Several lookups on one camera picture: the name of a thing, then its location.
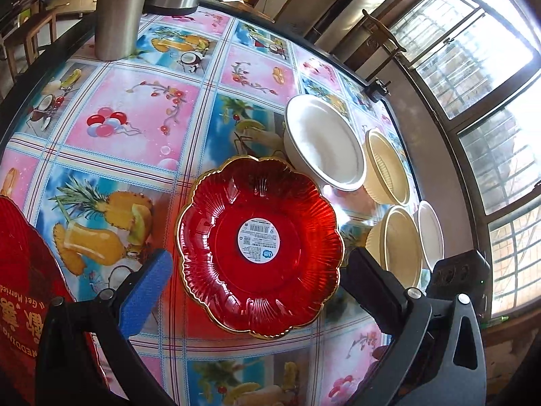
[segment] window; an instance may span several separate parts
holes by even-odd
[[[493,316],[541,298],[541,49],[511,0],[420,0],[391,31],[449,136]]]

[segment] blue gripper pad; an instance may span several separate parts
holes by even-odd
[[[156,249],[151,261],[150,267],[143,271],[143,275],[120,306],[118,327],[125,338],[141,332],[152,307],[158,302],[172,275],[172,256],[169,252]]]

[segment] red plate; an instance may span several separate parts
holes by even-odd
[[[186,290],[211,319],[264,339],[316,319],[344,255],[334,210],[312,180],[250,156],[194,183],[177,245]]]

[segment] bowl rim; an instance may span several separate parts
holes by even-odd
[[[385,212],[385,215],[383,216],[383,219],[382,219],[383,227],[381,228],[381,231],[379,233],[380,257],[381,257],[381,252],[383,252],[383,263],[385,264],[385,269],[384,270],[389,271],[391,273],[393,273],[393,272],[392,272],[392,270],[389,269],[389,264],[387,262],[387,254],[386,254],[386,252],[387,252],[386,244],[387,243],[386,243],[386,240],[387,240],[387,230],[389,228],[389,220],[391,218],[391,215],[395,214],[397,212],[404,215],[406,217],[406,219],[409,218],[409,220],[411,220],[411,221],[408,220],[408,222],[410,222],[411,225],[413,226],[413,228],[415,229],[415,233],[417,234],[417,236],[416,236],[417,248],[419,249],[419,254],[423,255],[423,247],[421,245],[421,237],[419,236],[419,233],[417,232],[417,226],[415,225],[415,221],[413,220],[413,217],[409,214],[409,212],[407,211],[407,209],[404,206],[399,206],[399,205],[391,206],[388,209],[388,211]],[[421,270],[423,269],[423,258],[422,258],[422,256],[417,258],[416,266],[417,266],[416,281],[414,282],[413,286],[418,285],[419,279],[421,278]]]
[[[357,158],[358,158],[358,160],[360,158],[360,160],[362,161],[362,172],[361,172],[360,176],[358,177],[358,180],[356,180],[353,183],[341,183],[341,182],[338,182],[335,179],[333,179],[331,176],[328,176],[326,173],[324,173],[317,166],[312,165],[312,163],[310,163],[307,160],[307,158],[304,156],[302,151],[299,149],[299,146],[297,145],[297,142],[296,142],[293,134],[291,133],[291,129],[290,129],[290,126],[289,126],[289,106],[291,105],[292,102],[299,102],[300,100],[302,100],[302,99],[299,99],[299,98],[310,99],[310,100],[315,100],[316,102],[320,102],[324,107],[330,109],[331,112],[333,112],[346,125],[346,129],[347,129],[346,134],[348,135],[348,137],[350,138],[350,140],[353,143],[357,144],[357,146],[359,148],[359,150],[357,152]],[[304,163],[307,164],[309,166],[309,168],[318,177],[320,177],[321,180],[327,182],[328,184],[330,184],[334,188],[337,188],[337,189],[343,190],[343,191],[347,191],[347,192],[353,192],[353,191],[359,189],[363,185],[364,180],[366,179],[366,155],[364,154],[364,150],[362,148],[361,141],[359,140],[359,137],[357,136],[357,134],[353,130],[353,127],[351,126],[351,124],[348,123],[348,121],[344,118],[344,116],[342,116],[338,112],[338,110],[335,107],[333,107],[333,105],[329,104],[329,102],[325,102],[323,99],[321,99],[321,98],[319,98],[317,96],[314,96],[313,94],[298,94],[296,96],[293,96],[287,102],[286,109],[285,109],[285,112],[284,112],[284,122],[286,123],[286,132],[289,134],[289,139],[291,140],[291,143],[293,144],[293,147],[295,148],[297,154],[302,158],[302,160],[304,160]]]
[[[249,160],[254,160],[256,162],[263,162],[263,161],[267,161],[267,160],[275,160],[275,161],[278,161],[280,163],[283,163],[291,172],[293,172],[295,174],[300,174],[300,175],[306,177],[309,180],[309,182],[313,183],[315,185],[315,187],[316,187],[316,190],[317,190],[317,193],[318,193],[319,197],[321,199],[323,199],[332,209],[334,219],[336,221],[336,225],[335,225],[335,228],[334,228],[334,233],[337,235],[338,239],[340,240],[340,245],[342,247],[342,257],[337,262],[337,266],[336,266],[336,285],[334,286],[334,289],[332,290],[332,292],[326,298],[324,298],[324,300],[321,302],[319,310],[314,315],[314,317],[310,321],[306,322],[305,324],[302,324],[302,325],[290,325],[285,331],[282,331],[281,333],[279,333],[277,335],[272,335],[272,336],[262,335],[262,334],[259,334],[256,331],[254,331],[254,330],[235,330],[235,329],[229,328],[226,325],[224,325],[222,322],[220,322],[218,319],[216,319],[216,317],[214,316],[214,314],[211,311],[210,307],[205,302],[203,302],[201,299],[199,299],[195,295],[195,293],[191,290],[191,288],[190,288],[190,286],[189,286],[189,284],[188,284],[188,282],[186,280],[186,275],[184,274],[184,264],[185,264],[186,258],[184,256],[184,253],[182,252],[182,248],[180,246],[180,236],[179,236],[180,223],[182,221],[182,218],[184,217],[184,215],[186,214],[188,209],[190,209],[190,207],[192,206],[195,193],[197,191],[198,186],[201,184],[201,182],[203,180],[205,180],[207,177],[209,177],[209,176],[211,176],[213,174],[219,174],[220,172],[222,172],[226,168],[226,166],[228,166],[229,164],[234,163],[235,161],[240,160],[240,159],[249,159]],[[289,163],[287,163],[286,161],[284,161],[284,160],[282,160],[282,159],[280,159],[278,157],[270,156],[270,157],[256,158],[256,157],[252,157],[250,155],[236,155],[236,156],[229,157],[227,160],[224,161],[224,163],[222,163],[216,169],[210,169],[209,171],[206,171],[203,174],[201,174],[194,181],[194,183],[192,184],[192,186],[190,188],[190,191],[188,193],[188,196],[187,196],[186,204],[183,206],[182,210],[180,211],[180,213],[179,213],[179,215],[177,217],[177,222],[175,223],[175,234],[174,234],[174,236],[175,236],[175,245],[177,247],[177,251],[180,253],[180,256],[181,256],[181,260],[179,261],[179,272],[180,272],[180,276],[182,278],[182,283],[184,284],[184,288],[185,288],[186,292],[188,293],[188,295],[196,303],[198,303],[199,305],[201,305],[205,309],[208,316],[210,317],[210,320],[214,324],[216,324],[221,329],[226,330],[227,332],[230,332],[230,333],[235,333],[235,334],[248,333],[248,334],[250,334],[251,336],[253,336],[255,338],[264,339],[264,340],[273,340],[273,339],[278,339],[280,337],[283,337],[287,333],[289,333],[291,330],[303,328],[303,327],[311,324],[313,321],[315,321],[317,319],[317,317],[321,314],[321,311],[323,310],[323,307],[325,306],[325,302],[327,302],[329,299],[331,299],[333,297],[333,295],[336,293],[336,290],[338,290],[338,287],[340,286],[340,266],[342,265],[342,262],[344,261],[344,255],[346,254],[346,248],[345,248],[345,245],[344,245],[344,240],[342,239],[342,235],[340,235],[340,230],[339,230],[339,226],[338,226],[338,219],[336,217],[336,211],[334,210],[334,207],[328,201],[328,199],[326,199],[322,195],[321,190],[320,190],[319,186],[317,185],[317,183],[315,183],[306,174],[304,174],[302,172],[299,172],[299,171],[296,171]]]
[[[417,209],[417,212],[416,212],[417,229],[419,231],[419,239],[421,240],[421,248],[423,249],[423,255],[425,257],[425,262],[428,265],[428,268],[430,269],[430,271],[433,272],[434,271],[434,266],[436,265],[436,263],[431,264],[431,262],[428,261],[428,258],[426,256],[426,252],[425,252],[425,244],[423,242],[423,236],[421,235],[421,232],[422,232],[422,228],[421,228],[421,209],[426,209],[427,211],[429,211],[434,216],[433,221],[435,221],[437,223],[436,229],[437,229],[437,232],[438,232],[438,242],[439,242],[439,246],[442,248],[441,249],[442,250],[442,257],[438,261],[445,258],[445,240],[443,239],[442,224],[440,223],[438,215],[435,212],[434,208],[432,207],[432,204],[430,204],[426,200],[421,200],[419,202],[419,208]]]
[[[394,157],[398,160],[398,163],[401,166],[400,172],[404,174],[404,180],[407,184],[406,188],[406,199],[404,201],[400,201],[396,195],[394,195],[394,192],[390,190],[389,186],[387,186],[387,183],[385,183],[385,180],[383,179],[383,176],[381,174],[381,171],[379,170],[379,166],[376,163],[374,159],[374,151],[372,150],[372,142],[371,137],[377,136],[381,140],[385,142],[385,144],[392,150]],[[409,182],[406,175],[406,170],[404,169],[404,165],[402,165],[402,160],[398,156],[398,153],[396,149],[394,149],[394,146],[391,145],[391,142],[389,142],[389,139],[385,137],[385,135],[378,130],[377,128],[372,128],[368,131],[366,131],[366,135],[364,136],[364,145],[366,146],[366,156],[370,159],[370,163],[372,165],[372,168],[374,169],[374,172],[378,178],[379,183],[384,188],[385,192],[390,196],[390,198],[396,203],[397,206],[406,206],[409,203],[410,199],[410,193],[409,193]]]

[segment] wooden drawer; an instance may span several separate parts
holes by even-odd
[[[52,0],[47,9],[56,8],[57,14],[84,13],[96,10],[97,0]]]

